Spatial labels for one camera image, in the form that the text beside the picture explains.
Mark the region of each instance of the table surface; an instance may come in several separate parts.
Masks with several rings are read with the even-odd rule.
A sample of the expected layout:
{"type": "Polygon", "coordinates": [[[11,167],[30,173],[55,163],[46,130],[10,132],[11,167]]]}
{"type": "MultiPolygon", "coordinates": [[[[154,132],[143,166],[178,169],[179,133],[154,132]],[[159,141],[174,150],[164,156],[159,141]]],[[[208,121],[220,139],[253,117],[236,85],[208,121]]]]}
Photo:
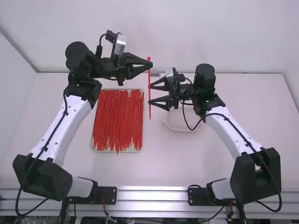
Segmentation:
{"type": "MultiPolygon", "coordinates": [[[[194,74],[186,74],[193,80],[194,74]]],[[[122,88],[101,80],[103,88],[122,88]]],[[[0,171],[0,188],[17,188],[12,161],[28,154],[54,119],[67,85],[66,73],[38,74],[0,171]]],[[[125,82],[148,98],[147,74],[125,82]]],[[[299,189],[299,114],[281,74],[216,74],[216,93],[243,129],[265,148],[281,156],[283,189],[299,189]]],[[[152,98],[166,92],[152,90],[152,98]]],[[[83,121],[66,155],[63,168],[75,176],[115,186],[189,186],[230,177],[234,160],[215,132],[171,131],[165,111],[144,106],[144,141],[139,153],[97,153],[90,149],[96,108],[83,121]]]]}

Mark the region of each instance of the bundle of red zip ties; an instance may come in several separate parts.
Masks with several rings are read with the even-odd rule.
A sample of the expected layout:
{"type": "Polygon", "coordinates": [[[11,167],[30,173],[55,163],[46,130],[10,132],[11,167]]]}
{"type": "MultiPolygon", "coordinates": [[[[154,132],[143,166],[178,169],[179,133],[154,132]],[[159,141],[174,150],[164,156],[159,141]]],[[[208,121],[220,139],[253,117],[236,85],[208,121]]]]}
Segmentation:
{"type": "Polygon", "coordinates": [[[117,153],[142,147],[143,92],[102,90],[93,127],[93,149],[117,153]]]}

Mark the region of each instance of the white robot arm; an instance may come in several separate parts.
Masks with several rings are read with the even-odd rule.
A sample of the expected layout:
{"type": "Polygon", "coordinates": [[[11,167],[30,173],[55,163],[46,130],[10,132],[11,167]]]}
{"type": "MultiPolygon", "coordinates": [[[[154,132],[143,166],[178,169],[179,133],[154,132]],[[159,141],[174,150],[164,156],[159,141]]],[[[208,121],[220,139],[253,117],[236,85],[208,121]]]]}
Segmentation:
{"type": "Polygon", "coordinates": [[[274,148],[265,149],[253,140],[234,120],[225,103],[215,93],[215,69],[209,64],[196,67],[194,82],[179,74],[175,68],[167,68],[165,76],[151,83],[150,88],[168,92],[167,96],[152,99],[150,105],[169,111],[183,105],[192,105],[201,121],[206,122],[222,139],[235,159],[230,179],[208,183],[205,189],[189,189],[190,205],[226,205],[233,201],[244,205],[278,194],[281,208],[280,157],[274,148]]]}
{"type": "Polygon", "coordinates": [[[102,84],[96,78],[115,80],[123,85],[152,68],[152,62],[123,52],[126,37],[108,30],[100,38],[96,53],[82,42],[71,43],[66,51],[66,67],[70,70],[69,84],[63,92],[64,101],[45,135],[31,152],[17,155],[13,168],[20,183],[16,199],[16,213],[25,216],[47,199],[62,201],[71,198],[73,203],[116,203],[115,187],[99,187],[98,183],[81,177],[73,177],[62,168],[66,151],[84,118],[96,104],[102,84]],[[113,44],[110,58],[101,58],[101,39],[113,44]],[[21,191],[43,196],[46,199],[31,211],[21,214],[18,202],[21,191]]]}

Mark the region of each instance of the white backdrop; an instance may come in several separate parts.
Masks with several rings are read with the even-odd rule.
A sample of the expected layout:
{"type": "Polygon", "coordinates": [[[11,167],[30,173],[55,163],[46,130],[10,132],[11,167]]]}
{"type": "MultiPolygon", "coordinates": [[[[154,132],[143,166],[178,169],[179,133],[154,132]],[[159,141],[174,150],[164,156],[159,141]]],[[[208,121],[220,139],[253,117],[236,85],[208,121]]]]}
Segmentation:
{"type": "Polygon", "coordinates": [[[0,165],[14,136],[36,72],[0,34],[0,165]]]}
{"type": "Polygon", "coordinates": [[[283,73],[298,106],[298,10],[297,0],[2,0],[0,26],[39,71],[67,71],[69,43],[94,50],[111,29],[158,69],[283,73]]]}

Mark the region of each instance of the black cable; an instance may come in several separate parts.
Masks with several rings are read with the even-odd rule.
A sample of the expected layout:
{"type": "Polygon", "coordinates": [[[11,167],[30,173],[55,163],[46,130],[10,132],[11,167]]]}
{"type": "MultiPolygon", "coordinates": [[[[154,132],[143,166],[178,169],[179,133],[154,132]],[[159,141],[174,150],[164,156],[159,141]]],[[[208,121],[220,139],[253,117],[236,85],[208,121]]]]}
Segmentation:
{"type": "Polygon", "coordinates": [[[189,78],[185,77],[185,79],[188,80],[190,82],[190,84],[193,84],[189,78]]]}
{"type": "Polygon", "coordinates": [[[42,147],[40,153],[37,155],[37,157],[34,158],[33,162],[30,164],[30,166],[29,166],[29,168],[28,168],[28,170],[27,170],[27,172],[26,172],[26,174],[25,174],[25,176],[24,176],[24,179],[23,179],[23,181],[21,182],[21,185],[20,185],[20,188],[19,188],[19,191],[18,191],[18,194],[17,194],[17,198],[16,198],[16,200],[15,200],[15,212],[16,212],[16,214],[17,214],[18,216],[26,216],[26,215],[30,214],[31,212],[33,212],[35,209],[37,209],[39,206],[41,206],[43,203],[45,203],[45,202],[48,200],[48,198],[45,198],[45,199],[44,199],[42,202],[40,202],[37,206],[35,206],[33,209],[31,209],[30,211],[28,211],[28,212],[26,212],[26,213],[24,213],[24,214],[21,214],[21,213],[19,212],[19,200],[20,200],[21,192],[22,192],[22,190],[23,190],[23,188],[24,188],[25,182],[26,182],[26,180],[27,180],[27,178],[28,178],[28,176],[29,176],[29,173],[30,173],[31,169],[32,169],[33,166],[35,165],[35,163],[36,163],[36,161],[38,160],[38,158],[39,158],[39,157],[42,155],[42,153],[47,149],[47,146],[48,146],[49,142],[51,141],[51,139],[52,139],[52,137],[53,137],[55,131],[58,129],[58,127],[59,127],[59,125],[61,124],[61,122],[62,122],[62,120],[64,119],[64,117],[65,117],[66,115],[68,115],[68,112],[67,112],[67,102],[66,102],[65,92],[66,92],[66,88],[65,88],[64,93],[63,93],[63,95],[64,95],[64,104],[65,104],[64,113],[63,113],[61,119],[59,120],[59,122],[57,123],[56,127],[54,128],[53,132],[51,133],[50,137],[48,138],[47,142],[46,142],[45,145],[42,147]]]}
{"type": "Polygon", "coordinates": [[[134,218],[131,218],[129,221],[127,221],[126,223],[121,223],[121,224],[129,224],[134,218]]]}
{"type": "Polygon", "coordinates": [[[102,34],[102,35],[100,36],[100,41],[99,41],[100,45],[102,45],[102,39],[103,39],[103,37],[106,36],[106,35],[107,35],[107,34],[102,34]]]}
{"type": "Polygon", "coordinates": [[[237,209],[239,210],[239,219],[241,220],[241,223],[246,224],[246,215],[244,212],[244,206],[243,205],[237,205],[237,209]]]}
{"type": "Polygon", "coordinates": [[[76,204],[74,204],[74,216],[77,217],[77,215],[76,215],[76,204]]]}
{"type": "Polygon", "coordinates": [[[222,211],[223,208],[224,208],[224,206],[222,206],[221,209],[215,215],[213,215],[212,217],[210,217],[208,219],[205,219],[205,220],[203,220],[203,221],[201,221],[199,223],[196,223],[196,224],[201,224],[201,223],[205,223],[207,221],[210,221],[211,219],[215,218],[222,211]]]}
{"type": "Polygon", "coordinates": [[[180,103],[183,104],[183,105],[193,106],[193,104],[184,103],[184,102],[182,102],[182,101],[180,101],[180,103]]]}
{"type": "Polygon", "coordinates": [[[183,101],[183,107],[182,107],[182,111],[183,111],[183,116],[184,116],[185,123],[186,123],[186,125],[187,125],[187,127],[188,127],[188,129],[189,129],[190,131],[194,131],[194,130],[197,128],[197,126],[199,125],[199,123],[202,121],[202,119],[200,119],[200,120],[197,122],[197,124],[194,126],[194,128],[190,128],[190,126],[188,125],[188,122],[187,122],[187,120],[186,120],[185,111],[184,111],[184,104],[185,104],[185,101],[183,101]]]}
{"type": "Polygon", "coordinates": [[[202,188],[201,186],[199,186],[199,185],[197,185],[197,184],[192,184],[192,185],[190,185],[190,186],[188,187],[188,189],[191,188],[191,187],[202,188]]]}
{"type": "MultiPolygon", "coordinates": [[[[282,198],[281,198],[281,194],[279,192],[279,187],[278,187],[278,184],[276,183],[276,180],[273,176],[273,173],[270,171],[269,167],[267,166],[267,164],[262,160],[262,158],[259,156],[259,154],[257,153],[257,151],[253,148],[252,144],[245,138],[245,136],[240,132],[240,130],[231,122],[230,119],[228,119],[225,115],[221,114],[221,113],[210,113],[210,114],[207,114],[206,117],[208,116],[211,116],[211,115],[218,115],[218,116],[221,116],[223,117],[226,121],[228,121],[230,123],[230,125],[238,132],[238,134],[243,138],[243,140],[246,142],[246,144],[251,148],[251,150],[257,155],[257,158],[259,159],[259,161],[261,162],[261,164],[263,165],[263,167],[267,170],[267,172],[269,173],[272,181],[273,181],[273,184],[274,184],[274,187],[276,188],[277,190],[277,194],[278,194],[278,200],[279,200],[279,205],[278,205],[278,208],[277,209],[272,209],[270,208],[269,206],[265,205],[264,203],[260,202],[260,201],[256,201],[257,203],[259,203],[260,205],[264,206],[265,208],[267,208],[268,210],[272,211],[272,212],[279,212],[281,210],[281,207],[282,207],[282,198]]],[[[184,120],[185,120],[185,123],[187,125],[187,127],[191,130],[191,131],[194,131],[196,126],[200,123],[201,119],[199,120],[199,122],[196,124],[196,126],[191,129],[187,123],[187,120],[186,120],[186,117],[185,117],[185,113],[184,113],[184,104],[183,104],[183,116],[184,116],[184,120]]]]}

